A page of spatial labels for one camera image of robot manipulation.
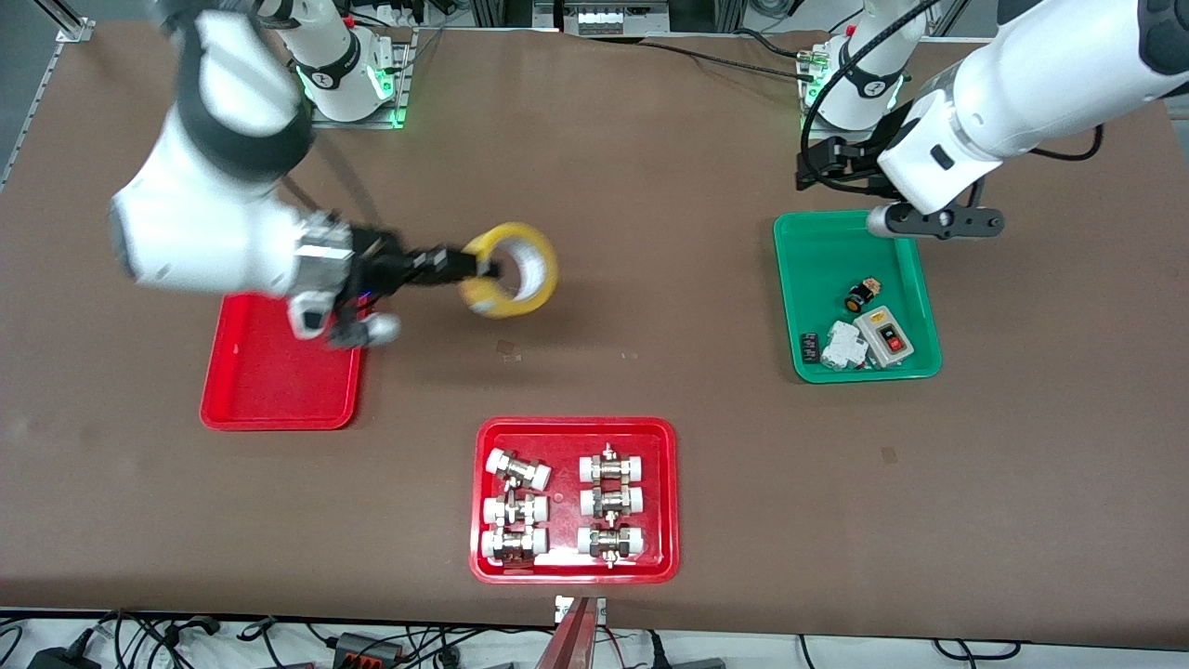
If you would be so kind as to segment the grey white power strip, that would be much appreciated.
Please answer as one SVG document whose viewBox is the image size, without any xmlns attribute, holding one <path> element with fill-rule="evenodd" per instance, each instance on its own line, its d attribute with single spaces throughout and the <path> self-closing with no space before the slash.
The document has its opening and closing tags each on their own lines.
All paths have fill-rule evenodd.
<svg viewBox="0 0 1189 669">
<path fill-rule="evenodd" d="M 561 0 L 565 33 L 585 38 L 644 38 L 671 27 L 668 0 Z"/>
</svg>

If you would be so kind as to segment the metal white pipe fitting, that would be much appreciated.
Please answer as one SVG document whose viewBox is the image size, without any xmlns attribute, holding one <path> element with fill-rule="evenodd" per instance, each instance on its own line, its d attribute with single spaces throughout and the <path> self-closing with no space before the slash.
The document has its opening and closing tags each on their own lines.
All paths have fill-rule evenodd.
<svg viewBox="0 0 1189 669">
<path fill-rule="evenodd" d="M 608 443 L 603 452 L 579 457 L 578 475 L 581 482 L 591 482 L 594 486 L 612 479 L 621 484 L 641 482 L 643 461 L 640 456 L 621 456 L 612 444 Z"/>
<path fill-rule="evenodd" d="M 575 539 L 579 553 L 599 560 L 609 569 L 621 560 L 637 558 L 644 550 L 643 531 L 640 528 L 578 528 Z"/>
<path fill-rule="evenodd" d="M 552 467 L 537 460 L 521 460 L 516 454 L 493 449 L 485 460 L 485 471 L 511 488 L 543 492 L 548 486 Z"/>
<path fill-rule="evenodd" d="M 616 518 L 643 512 L 643 490 L 627 486 L 604 491 L 594 486 L 579 492 L 579 509 L 584 517 L 615 520 Z"/>
<path fill-rule="evenodd" d="M 497 528 L 522 525 L 534 528 L 549 519 L 549 500 L 546 496 L 526 492 L 518 496 L 515 491 L 503 492 L 482 501 L 483 520 Z"/>
<path fill-rule="evenodd" d="M 534 562 L 549 551 L 548 530 L 529 528 L 520 531 L 507 528 L 484 530 L 479 536 L 479 549 L 484 558 L 496 564 Z"/>
</svg>

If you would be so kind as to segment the black orange connector box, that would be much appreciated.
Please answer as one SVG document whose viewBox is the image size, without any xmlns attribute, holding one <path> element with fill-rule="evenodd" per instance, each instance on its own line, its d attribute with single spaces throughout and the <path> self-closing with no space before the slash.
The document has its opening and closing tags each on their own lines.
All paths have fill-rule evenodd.
<svg viewBox="0 0 1189 669">
<path fill-rule="evenodd" d="M 332 669 L 398 669 L 404 658 L 400 643 L 363 635 L 336 636 L 333 651 Z"/>
</svg>

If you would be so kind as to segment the yellow tape roll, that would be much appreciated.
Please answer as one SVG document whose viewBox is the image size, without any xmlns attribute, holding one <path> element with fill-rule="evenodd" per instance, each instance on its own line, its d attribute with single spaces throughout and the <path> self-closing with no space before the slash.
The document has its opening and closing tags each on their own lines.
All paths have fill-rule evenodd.
<svg viewBox="0 0 1189 669">
<path fill-rule="evenodd" d="M 515 261 L 518 285 L 527 285 L 531 290 L 528 299 L 514 301 L 501 280 L 464 280 L 459 284 L 460 297 L 477 316 L 493 321 L 527 316 L 546 304 L 559 283 L 555 251 L 547 238 L 531 225 L 509 221 L 493 226 L 491 231 L 473 238 L 464 250 L 478 255 L 480 261 L 492 261 L 492 254 L 503 251 Z"/>
</svg>

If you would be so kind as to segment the green plastic tray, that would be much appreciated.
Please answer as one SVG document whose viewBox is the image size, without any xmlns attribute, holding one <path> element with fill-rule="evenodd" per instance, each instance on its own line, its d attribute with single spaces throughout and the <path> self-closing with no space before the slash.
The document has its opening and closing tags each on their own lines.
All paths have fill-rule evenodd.
<svg viewBox="0 0 1189 669">
<path fill-rule="evenodd" d="M 793 365 L 804 381 L 816 385 L 901 381 L 929 378 L 942 367 L 933 304 L 916 242 L 887 240 L 867 231 L 867 212 L 789 212 L 773 228 L 776 266 L 786 313 Z M 889 308 L 902 326 L 912 354 L 887 370 L 829 370 L 807 361 L 803 340 L 814 334 L 820 348 L 837 321 L 853 321 L 843 301 L 854 285 L 879 280 L 881 291 L 866 310 Z"/>
</svg>

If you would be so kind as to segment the empty red plastic tray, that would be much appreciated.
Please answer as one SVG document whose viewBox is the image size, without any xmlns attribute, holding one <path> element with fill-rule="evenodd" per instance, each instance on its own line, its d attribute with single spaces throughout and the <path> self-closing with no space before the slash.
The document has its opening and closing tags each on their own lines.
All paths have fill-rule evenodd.
<svg viewBox="0 0 1189 669">
<path fill-rule="evenodd" d="M 216 431 L 331 431 L 358 406 L 365 354 L 294 337 L 284 301 L 224 297 L 200 418 Z"/>
</svg>

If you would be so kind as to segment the black power adapter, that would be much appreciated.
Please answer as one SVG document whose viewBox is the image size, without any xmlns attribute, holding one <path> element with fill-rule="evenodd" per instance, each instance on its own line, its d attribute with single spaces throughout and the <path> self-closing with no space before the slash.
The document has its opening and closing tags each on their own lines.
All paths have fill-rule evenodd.
<svg viewBox="0 0 1189 669">
<path fill-rule="evenodd" d="M 26 669 L 103 669 L 102 665 L 84 656 L 84 650 L 73 650 L 61 646 L 46 648 L 34 652 Z"/>
</svg>

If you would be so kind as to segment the red metal clamp bar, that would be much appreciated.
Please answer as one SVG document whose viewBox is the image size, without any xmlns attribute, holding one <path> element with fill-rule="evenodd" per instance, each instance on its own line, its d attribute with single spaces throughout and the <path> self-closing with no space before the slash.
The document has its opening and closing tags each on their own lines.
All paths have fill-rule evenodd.
<svg viewBox="0 0 1189 669">
<path fill-rule="evenodd" d="M 556 627 L 534 669 L 594 669 L 594 636 L 606 625 L 606 599 L 556 597 Z"/>
</svg>

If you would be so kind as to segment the white red-black switch box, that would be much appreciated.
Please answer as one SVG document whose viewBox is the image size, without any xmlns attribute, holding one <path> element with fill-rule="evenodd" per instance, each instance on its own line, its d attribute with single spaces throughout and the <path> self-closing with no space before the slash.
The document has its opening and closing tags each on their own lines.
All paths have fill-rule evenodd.
<svg viewBox="0 0 1189 669">
<path fill-rule="evenodd" d="M 876 370 L 895 367 L 916 352 L 908 334 L 889 308 L 874 308 L 863 313 L 851 321 L 851 326 L 858 330 L 858 337 L 866 340 L 868 360 Z"/>
</svg>

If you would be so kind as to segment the black plug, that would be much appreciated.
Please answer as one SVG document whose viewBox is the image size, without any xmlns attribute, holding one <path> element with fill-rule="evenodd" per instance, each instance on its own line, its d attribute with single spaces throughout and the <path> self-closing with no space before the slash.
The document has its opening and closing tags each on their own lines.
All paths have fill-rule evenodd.
<svg viewBox="0 0 1189 669">
<path fill-rule="evenodd" d="M 649 669 L 726 669 L 725 661 L 722 658 L 700 658 L 696 661 L 674 663 L 669 659 L 665 649 L 665 643 L 661 636 L 658 635 L 658 631 L 648 627 L 647 635 L 649 635 L 653 650 L 652 665 L 649 665 Z"/>
</svg>

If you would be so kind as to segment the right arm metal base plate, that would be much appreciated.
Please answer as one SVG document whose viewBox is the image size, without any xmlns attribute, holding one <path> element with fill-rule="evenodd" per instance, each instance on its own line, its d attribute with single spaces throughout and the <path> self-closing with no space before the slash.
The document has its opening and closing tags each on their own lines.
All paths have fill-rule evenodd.
<svg viewBox="0 0 1189 669">
<path fill-rule="evenodd" d="M 323 114 L 320 105 L 313 112 L 316 128 L 401 128 L 413 88 L 413 59 L 417 55 L 420 30 L 400 30 L 392 38 L 385 31 L 353 29 L 360 39 L 361 59 L 338 90 L 307 88 L 313 101 L 331 101 L 331 111 L 341 118 Z"/>
</svg>

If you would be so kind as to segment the white circuit breaker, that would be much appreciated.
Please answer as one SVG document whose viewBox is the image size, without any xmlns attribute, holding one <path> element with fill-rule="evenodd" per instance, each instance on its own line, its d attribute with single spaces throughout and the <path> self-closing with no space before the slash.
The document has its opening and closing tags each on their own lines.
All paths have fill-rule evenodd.
<svg viewBox="0 0 1189 669">
<path fill-rule="evenodd" d="M 828 332 L 828 345 L 820 349 L 819 361 L 828 370 L 866 370 L 869 343 L 857 326 L 836 321 Z"/>
</svg>

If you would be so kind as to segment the red tray with fittings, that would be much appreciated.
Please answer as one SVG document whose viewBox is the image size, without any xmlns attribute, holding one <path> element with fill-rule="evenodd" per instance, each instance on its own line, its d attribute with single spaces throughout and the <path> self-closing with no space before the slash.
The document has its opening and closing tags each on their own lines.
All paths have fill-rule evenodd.
<svg viewBox="0 0 1189 669">
<path fill-rule="evenodd" d="M 581 515 L 579 492 L 591 490 L 594 484 L 581 482 L 578 475 L 579 457 L 598 454 L 608 443 L 621 456 L 640 456 L 643 461 L 641 482 L 621 484 L 612 479 L 599 484 L 604 491 L 627 486 L 643 490 L 642 513 L 610 522 Z M 487 473 L 484 463 L 493 449 L 551 466 L 553 471 L 546 490 L 511 488 Z M 549 519 L 534 526 L 548 530 L 549 551 L 531 563 L 501 566 L 480 554 L 480 534 L 497 528 L 483 520 L 482 501 L 508 491 L 518 496 L 531 492 L 549 500 Z M 501 416 L 489 419 L 477 437 L 472 496 L 470 568 L 484 583 L 662 583 L 678 572 L 678 438 L 665 419 L 654 416 Z M 577 529 L 591 525 L 640 528 L 643 554 L 621 560 L 609 569 L 577 549 Z"/>
</svg>

